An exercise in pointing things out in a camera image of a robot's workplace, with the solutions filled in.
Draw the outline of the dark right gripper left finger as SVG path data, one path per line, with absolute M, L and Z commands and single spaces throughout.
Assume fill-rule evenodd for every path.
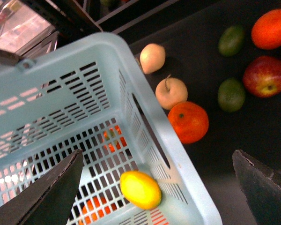
M 65 225 L 83 169 L 75 150 L 49 172 L 0 207 L 0 225 Z

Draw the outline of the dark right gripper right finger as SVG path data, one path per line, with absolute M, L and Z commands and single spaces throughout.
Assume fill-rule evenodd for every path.
M 232 155 L 239 186 L 258 225 L 281 225 L 281 174 L 242 150 Z

